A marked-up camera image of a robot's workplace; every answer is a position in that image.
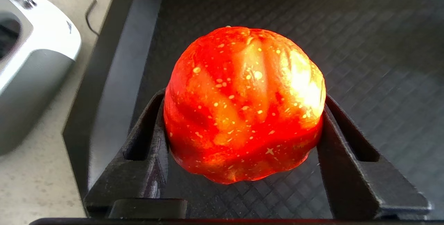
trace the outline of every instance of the diamond pattern surface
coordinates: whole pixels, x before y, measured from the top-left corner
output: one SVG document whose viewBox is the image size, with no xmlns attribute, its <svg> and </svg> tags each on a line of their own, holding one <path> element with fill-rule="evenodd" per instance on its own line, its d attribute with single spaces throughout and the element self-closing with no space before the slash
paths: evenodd
<svg viewBox="0 0 444 225">
<path fill-rule="evenodd" d="M 444 0 L 163 0 L 135 117 L 187 45 L 227 25 L 297 43 L 328 93 L 433 203 L 431 218 L 444 219 Z M 316 151 L 293 171 L 228 186 L 170 158 L 165 197 L 188 200 L 190 217 L 331 218 Z"/>
</svg>

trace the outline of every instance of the speckled countertop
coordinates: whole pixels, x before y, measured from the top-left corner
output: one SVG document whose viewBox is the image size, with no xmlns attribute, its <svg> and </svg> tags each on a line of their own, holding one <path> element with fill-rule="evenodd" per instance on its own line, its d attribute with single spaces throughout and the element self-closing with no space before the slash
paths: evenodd
<svg viewBox="0 0 444 225">
<path fill-rule="evenodd" d="M 92 0 L 49 0 L 82 35 L 82 49 L 68 79 L 40 121 L 15 151 L 0 157 L 0 224 L 27 225 L 42 217 L 83 217 L 62 129 L 94 47 L 84 13 Z M 90 20 L 100 30 L 111 0 L 97 0 Z"/>
</svg>

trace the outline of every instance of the red apple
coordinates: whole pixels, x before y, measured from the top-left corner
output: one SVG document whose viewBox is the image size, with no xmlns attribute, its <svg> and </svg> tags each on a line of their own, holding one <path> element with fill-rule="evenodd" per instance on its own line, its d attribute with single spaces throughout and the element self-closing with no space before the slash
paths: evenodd
<svg viewBox="0 0 444 225">
<path fill-rule="evenodd" d="M 291 40 L 224 27 L 176 62 L 163 114 L 176 162 L 230 184 L 300 165 L 319 141 L 325 83 Z"/>
</svg>

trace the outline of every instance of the black holder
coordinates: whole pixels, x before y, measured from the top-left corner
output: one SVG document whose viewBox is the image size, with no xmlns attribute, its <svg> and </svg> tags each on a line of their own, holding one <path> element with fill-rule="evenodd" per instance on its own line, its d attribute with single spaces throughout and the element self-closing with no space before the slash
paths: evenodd
<svg viewBox="0 0 444 225">
<path fill-rule="evenodd" d="M 187 201 L 160 199 L 168 175 L 168 137 L 162 114 L 164 94 L 162 90 L 151 99 L 123 147 L 84 198 L 87 214 L 94 219 L 43 219 L 32 224 L 156 224 L 150 219 L 166 219 L 162 224 L 218 223 L 169 220 L 186 218 Z M 317 150 L 334 218 L 426 220 L 431 204 L 369 143 L 330 96 L 323 115 L 324 127 Z"/>
</svg>

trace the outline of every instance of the white device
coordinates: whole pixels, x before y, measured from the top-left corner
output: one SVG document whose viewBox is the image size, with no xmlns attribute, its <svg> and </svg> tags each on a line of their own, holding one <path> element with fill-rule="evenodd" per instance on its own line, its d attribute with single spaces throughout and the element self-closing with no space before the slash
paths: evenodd
<svg viewBox="0 0 444 225">
<path fill-rule="evenodd" d="M 0 155 L 38 120 L 81 46 L 79 31 L 47 0 L 0 0 Z"/>
</svg>

